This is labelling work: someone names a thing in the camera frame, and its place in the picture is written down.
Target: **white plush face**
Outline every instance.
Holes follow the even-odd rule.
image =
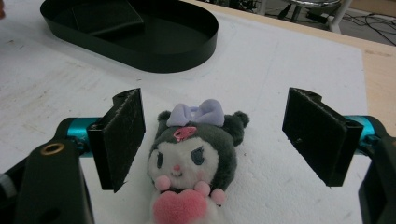
[[[172,188],[193,189],[201,180],[210,184],[218,164],[218,152],[195,137],[177,144],[160,143],[148,160],[148,174],[153,180],[160,175],[168,176]]]

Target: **black container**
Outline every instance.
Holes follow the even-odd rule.
[[[177,0],[46,0],[40,11],[59,38],[154,73],[204,63],[219,29],[209,11]]]

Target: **purple bow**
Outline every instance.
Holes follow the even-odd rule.
[[[217,100],[205,100],[199,107],[188,107],[178,104],[166,122],[168,127],[185,126],[188,122],[207,123],[222,127],[224,124],[224,113],[221,104]]]

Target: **plush ear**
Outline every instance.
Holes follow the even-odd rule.
[[[155,139],[157,139],[166,129],[168,126],[166,125],[166,121],[168,121],[169,117],[171,116],[171,112],[165,110],[158,116],[158,131],[155,135]]]
[[[233,115],[224,116],[222,129],[233,137],[233,145],[236,147],[244,140],[244,129],[248,126],[249,118],[244,112],[237,111]]]

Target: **stuffed toy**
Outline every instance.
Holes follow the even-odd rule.
[[[155,191],[150,221],[156,224],[226,223],[220,209],[236,169],[248,115],[223,114],[216,100],[163,111],[149,153]]]

